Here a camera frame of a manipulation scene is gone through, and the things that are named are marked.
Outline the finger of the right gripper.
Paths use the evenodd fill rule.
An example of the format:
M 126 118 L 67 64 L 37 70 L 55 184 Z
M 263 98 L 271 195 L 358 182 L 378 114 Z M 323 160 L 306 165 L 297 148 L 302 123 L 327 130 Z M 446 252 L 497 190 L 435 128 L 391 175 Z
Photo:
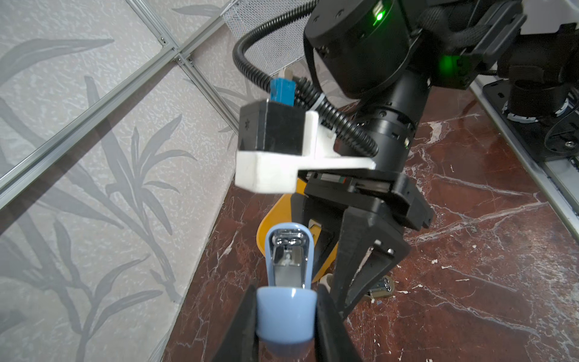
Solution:
M 336 260 L 339 239 L 339 209 L 322 199 L 301 194 L 290 196 L 291 221 L 307 226 L 314 236 L 312 280 L 319 281 Z
M 349 207 L 338 240 L 330 295 L 342 318 L 410 252 L 403 227 L 388 214 Z

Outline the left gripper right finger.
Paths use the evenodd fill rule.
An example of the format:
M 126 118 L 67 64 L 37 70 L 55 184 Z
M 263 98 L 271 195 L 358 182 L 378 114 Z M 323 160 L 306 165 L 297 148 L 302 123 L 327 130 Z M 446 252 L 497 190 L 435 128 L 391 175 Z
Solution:
M 317 296 L 315 318 L 316 361 L 362 361 L 348 336 L 342 317 L 324 285 L 318 287 Z

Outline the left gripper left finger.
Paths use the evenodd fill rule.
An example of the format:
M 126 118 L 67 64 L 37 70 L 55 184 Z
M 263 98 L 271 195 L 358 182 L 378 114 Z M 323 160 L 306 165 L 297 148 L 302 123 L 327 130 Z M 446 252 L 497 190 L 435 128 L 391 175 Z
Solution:
M 257 288 L 250 285 L 212 361 L 259 361 Z

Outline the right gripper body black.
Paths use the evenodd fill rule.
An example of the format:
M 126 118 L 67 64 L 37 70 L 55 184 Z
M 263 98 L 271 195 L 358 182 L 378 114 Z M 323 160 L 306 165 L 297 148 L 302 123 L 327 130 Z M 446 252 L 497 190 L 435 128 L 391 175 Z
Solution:
M 434 211 L 413 179 L 393 173 L 386 180 L 360 179 L 319 171 L 300 171 L 305 195 L 334 208 L 348 207 L 384 214 L 401 226 L 420 231 L 428 229 Z

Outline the beige small stapler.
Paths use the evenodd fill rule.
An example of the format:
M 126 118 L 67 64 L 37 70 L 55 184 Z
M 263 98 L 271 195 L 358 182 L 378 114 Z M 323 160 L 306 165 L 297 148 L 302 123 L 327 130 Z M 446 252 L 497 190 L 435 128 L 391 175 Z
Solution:
M 371 287 L 366 295 L 365 300 L 377 300 L 381 298 L 392 297 L 395 292 L 395 283 L 390 276 L 384 276 L 373 287 Z

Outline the light blue stapler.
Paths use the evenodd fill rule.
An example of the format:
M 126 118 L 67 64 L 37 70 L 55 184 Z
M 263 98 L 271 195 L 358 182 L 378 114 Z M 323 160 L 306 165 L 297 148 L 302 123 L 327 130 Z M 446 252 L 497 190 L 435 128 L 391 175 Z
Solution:
M 297 287 L 257 290 L 256 334 L 270 351 L 281 358 L 301 358 L 315 334 L 317 294 Z

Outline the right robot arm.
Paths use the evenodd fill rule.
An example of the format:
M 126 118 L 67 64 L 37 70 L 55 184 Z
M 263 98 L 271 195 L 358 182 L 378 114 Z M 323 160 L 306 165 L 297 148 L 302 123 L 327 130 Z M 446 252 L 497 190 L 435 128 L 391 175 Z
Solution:
M 372 285 L 410 251 L 406 229 L 434 212 L 403 169 L 432 86 L 464 89 L 514 42 L 519 1 L 321 1 L 305 28 L 308 58 L 320 56 L 344 94 L 347 117 L 327 101 L 321 119 L 344 156 L 373 170 L 316 171 L 291 198 L 294 221 L 318 223 L 318 245 L 336 252 L 330 295 L 348 316 Z

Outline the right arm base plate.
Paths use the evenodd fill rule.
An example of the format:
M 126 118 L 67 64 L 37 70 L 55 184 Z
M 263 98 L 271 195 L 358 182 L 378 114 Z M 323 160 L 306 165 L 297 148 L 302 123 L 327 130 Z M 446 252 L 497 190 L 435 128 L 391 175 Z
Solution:
M 536 162 L 578 155 L 578 91 L 569 83 L 499 80 L 482 93 Z

